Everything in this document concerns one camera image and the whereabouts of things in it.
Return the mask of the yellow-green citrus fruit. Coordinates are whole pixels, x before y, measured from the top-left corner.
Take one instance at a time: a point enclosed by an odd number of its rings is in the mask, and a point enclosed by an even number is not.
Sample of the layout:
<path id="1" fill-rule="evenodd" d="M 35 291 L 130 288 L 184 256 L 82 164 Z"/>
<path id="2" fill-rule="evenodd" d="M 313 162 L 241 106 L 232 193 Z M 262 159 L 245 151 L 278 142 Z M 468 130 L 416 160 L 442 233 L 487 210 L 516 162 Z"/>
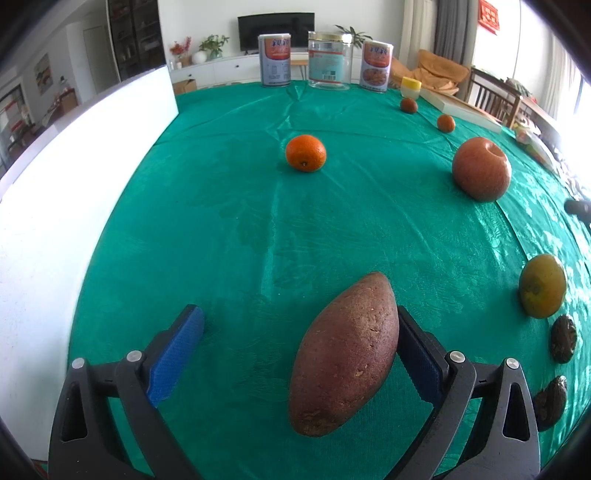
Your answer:
<path id="1" fill-rule="evenodd" d="M 564 267 L 551 254 L 538 255 L 527 262 L 519 278 L 519 296 L 525 312 L 543 319 L 561 307 L 567 290 Z"/>

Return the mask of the white cardboard box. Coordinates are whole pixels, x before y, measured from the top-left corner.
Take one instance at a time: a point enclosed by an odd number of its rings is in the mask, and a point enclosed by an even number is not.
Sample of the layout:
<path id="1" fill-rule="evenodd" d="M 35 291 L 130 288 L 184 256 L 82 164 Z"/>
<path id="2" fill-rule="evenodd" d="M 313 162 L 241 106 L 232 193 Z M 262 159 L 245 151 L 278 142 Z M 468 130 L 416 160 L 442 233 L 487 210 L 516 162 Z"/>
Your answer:
<path id="1" fill-rule="evenodd" d="M 48 456 L 79 293 L 129 179 L 178 109 L 160 67 L 51 125 L 1 180 L 1 417 Z"/>

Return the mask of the grey curtain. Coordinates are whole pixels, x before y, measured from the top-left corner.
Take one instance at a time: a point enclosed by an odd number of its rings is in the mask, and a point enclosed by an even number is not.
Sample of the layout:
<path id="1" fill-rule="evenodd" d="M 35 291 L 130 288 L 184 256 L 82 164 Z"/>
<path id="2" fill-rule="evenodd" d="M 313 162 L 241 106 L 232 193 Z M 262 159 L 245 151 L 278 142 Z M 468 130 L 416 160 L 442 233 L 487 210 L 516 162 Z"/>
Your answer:
<path id="1" fill-rule="evenodd" d="M 473 63 L 477 36 L 478 0 L 437 2 L 434 53 L 458 64 Z"/>

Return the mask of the purple sweet potato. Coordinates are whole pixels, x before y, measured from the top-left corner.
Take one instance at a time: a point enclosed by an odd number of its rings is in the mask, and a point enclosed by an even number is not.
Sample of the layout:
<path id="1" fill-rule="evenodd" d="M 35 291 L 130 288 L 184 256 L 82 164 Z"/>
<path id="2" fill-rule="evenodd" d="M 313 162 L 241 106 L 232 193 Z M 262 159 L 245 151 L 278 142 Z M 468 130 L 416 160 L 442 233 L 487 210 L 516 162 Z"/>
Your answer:
<path id="1" fill-rule="evenodd" d="M 400 337 L 389 279 L 372 272 L 339 294 L 304 334 L 290 379 L 297 433 L 320 437 L 345 424 L 382 387 Z"/>

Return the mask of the orange lounge chair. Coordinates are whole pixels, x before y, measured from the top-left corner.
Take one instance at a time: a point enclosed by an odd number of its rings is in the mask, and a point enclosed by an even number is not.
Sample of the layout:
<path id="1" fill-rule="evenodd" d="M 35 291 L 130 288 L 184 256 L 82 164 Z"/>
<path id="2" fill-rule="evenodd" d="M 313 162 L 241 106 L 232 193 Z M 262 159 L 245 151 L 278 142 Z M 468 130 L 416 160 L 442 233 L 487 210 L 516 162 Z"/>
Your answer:
<path id="1" fill-rule="evenodd" d="M 397 58 L 393 58 L 389 79 L 390 88 L 399 88 L 404 77 L 418 80 L 423 89 L 429 89 L 446 95 L 456 95 L 460 84 L 470 75 L 470 69 L 453 60 L 420 49 L 418 65 L 409 69 Z"/>

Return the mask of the red apple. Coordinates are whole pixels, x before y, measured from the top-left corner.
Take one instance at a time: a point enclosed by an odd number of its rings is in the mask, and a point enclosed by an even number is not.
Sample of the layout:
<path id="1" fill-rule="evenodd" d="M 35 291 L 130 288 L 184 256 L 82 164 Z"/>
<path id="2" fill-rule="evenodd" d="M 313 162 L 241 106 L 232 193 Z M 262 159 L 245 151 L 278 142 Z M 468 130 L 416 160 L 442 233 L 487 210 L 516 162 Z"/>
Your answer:
<path id="1" fill-rule="evenodd" d="M 480 202 L 500 199 L 511 183 L 512 167 L 504 151 L 492 140 L 474 137 L 457 150 L 452 162 L 457 185 Z"/>

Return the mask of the right food tin can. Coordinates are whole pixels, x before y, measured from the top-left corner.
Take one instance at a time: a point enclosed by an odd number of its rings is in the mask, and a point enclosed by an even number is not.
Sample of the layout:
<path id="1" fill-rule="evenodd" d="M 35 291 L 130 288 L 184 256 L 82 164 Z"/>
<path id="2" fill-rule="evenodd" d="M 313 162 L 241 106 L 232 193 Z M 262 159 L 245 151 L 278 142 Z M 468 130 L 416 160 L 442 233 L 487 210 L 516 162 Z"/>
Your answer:
<path id="1" fill-rule="evenodd" d="M 394 46 L 390 43 L 366 40 L 362 48 L 360 87 L 384 93 L 388 90 Z"/>

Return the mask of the brown cardboard box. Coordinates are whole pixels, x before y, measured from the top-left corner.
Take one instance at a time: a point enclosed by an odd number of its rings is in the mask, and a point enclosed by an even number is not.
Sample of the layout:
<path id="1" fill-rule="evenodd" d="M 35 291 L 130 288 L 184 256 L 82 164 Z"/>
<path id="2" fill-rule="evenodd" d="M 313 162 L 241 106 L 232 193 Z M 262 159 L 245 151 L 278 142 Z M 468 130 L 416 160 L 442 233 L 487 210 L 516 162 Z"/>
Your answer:
<path id="1" fill-rule="evenodd" d="M 197 90 L 197 82 L 194 79 L 187 79 L 172 84 L 174 95 L 183 95 Z"/>

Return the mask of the red flower pot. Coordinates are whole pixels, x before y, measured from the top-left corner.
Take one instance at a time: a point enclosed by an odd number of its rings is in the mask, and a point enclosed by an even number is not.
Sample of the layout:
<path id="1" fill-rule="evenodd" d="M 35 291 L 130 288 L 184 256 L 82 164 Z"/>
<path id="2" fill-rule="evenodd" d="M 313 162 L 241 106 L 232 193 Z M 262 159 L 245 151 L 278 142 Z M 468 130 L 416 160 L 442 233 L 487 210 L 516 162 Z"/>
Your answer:
<path id="1" fill-rule="evenodd" d="M 180 42 L 174 41 L 169 47 L 169 52 L 172 55 L 174 62 L 176 65 L 179 65 L 180 68 L 187 67 L 191 64 L 189 53 L 191 41 L 192 38 L 187 36 Z"/>

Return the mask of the small brown round fruit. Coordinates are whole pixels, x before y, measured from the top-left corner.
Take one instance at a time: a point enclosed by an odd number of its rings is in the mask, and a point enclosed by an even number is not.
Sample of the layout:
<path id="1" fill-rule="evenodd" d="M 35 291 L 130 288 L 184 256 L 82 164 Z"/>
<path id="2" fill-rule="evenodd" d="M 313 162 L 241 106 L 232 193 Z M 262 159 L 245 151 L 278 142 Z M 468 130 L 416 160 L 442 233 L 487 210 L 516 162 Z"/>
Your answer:
<path id="1" fill-rule="evenodd" d="M 418 104 L 413 98 L 403 98 L 400 102 L 401 111 L 408 114 L 415 114 L 418 112 Z"/>

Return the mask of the left food tin can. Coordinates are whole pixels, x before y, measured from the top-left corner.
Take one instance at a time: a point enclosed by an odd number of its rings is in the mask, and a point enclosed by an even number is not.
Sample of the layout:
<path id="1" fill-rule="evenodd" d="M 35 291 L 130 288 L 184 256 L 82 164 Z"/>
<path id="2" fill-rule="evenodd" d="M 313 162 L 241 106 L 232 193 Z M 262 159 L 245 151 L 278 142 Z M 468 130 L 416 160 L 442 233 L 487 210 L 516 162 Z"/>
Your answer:
<path id="1" fill-rule="evenodd" d="M 257 39 L 263 86 L 283 87 L 290 84 L 290 33 L 262 34 Z"/>

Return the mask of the large orange tangerine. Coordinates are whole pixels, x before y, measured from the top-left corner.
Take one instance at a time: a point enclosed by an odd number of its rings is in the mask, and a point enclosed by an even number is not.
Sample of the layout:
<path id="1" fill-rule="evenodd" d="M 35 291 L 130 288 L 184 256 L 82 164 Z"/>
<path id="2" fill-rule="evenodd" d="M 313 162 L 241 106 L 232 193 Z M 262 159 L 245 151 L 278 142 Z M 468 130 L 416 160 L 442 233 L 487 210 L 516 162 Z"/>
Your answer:
<path id="1" fill-rule="evenodd" d="M 327 150 L 321 140 L 311 135 L 294 137 L 287 143 L 287 163 L 301 172 L 315 172 L 327 161 Z"/>

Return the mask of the clear plastic jar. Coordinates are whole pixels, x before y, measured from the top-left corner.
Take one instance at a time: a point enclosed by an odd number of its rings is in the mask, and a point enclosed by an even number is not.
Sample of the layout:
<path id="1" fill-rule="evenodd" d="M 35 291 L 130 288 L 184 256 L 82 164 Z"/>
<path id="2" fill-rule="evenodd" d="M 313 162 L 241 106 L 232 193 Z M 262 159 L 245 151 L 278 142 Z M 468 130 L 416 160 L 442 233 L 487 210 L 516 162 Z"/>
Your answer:
<path id="1" fill-rule="evenodd" d="M 308 83 L 327 90 L 348 90 L 352 76 L 353 36 L 308 33 Z"/>

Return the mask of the food tin can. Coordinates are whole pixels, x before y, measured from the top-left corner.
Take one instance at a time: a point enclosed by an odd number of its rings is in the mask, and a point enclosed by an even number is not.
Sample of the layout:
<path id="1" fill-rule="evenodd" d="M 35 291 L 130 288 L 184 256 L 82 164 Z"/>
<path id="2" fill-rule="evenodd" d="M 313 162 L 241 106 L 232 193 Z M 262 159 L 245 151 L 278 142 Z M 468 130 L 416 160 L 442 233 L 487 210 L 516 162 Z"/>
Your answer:
<path id="1" fill-rule="evenodd" d="M 257 39 L 263 86 L 283 87 L 290 84 L 290 33 L 262 34 Z"/>
<path id="2" fill-rule="evenodd" d="M 362 48 L 360 87 L 384 93 L 388 90 L 394 46 L 390 43 L 366 40 Z"/>

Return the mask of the white-edged book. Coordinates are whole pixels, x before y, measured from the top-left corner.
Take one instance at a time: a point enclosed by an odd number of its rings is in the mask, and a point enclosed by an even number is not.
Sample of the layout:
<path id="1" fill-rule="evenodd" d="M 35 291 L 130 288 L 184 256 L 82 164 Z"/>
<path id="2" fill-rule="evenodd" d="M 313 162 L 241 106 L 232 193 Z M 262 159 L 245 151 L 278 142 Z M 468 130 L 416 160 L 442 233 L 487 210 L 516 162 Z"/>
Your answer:
<path id="1" fill-rule="evenodd" d="M 455 96 L 425 89 L 421 91 L 420 97 L 438 109 L 442 114 L 465 120 L 495 133 L 501 133 L 503 130 L 503 125 L 498 119 Z"/>

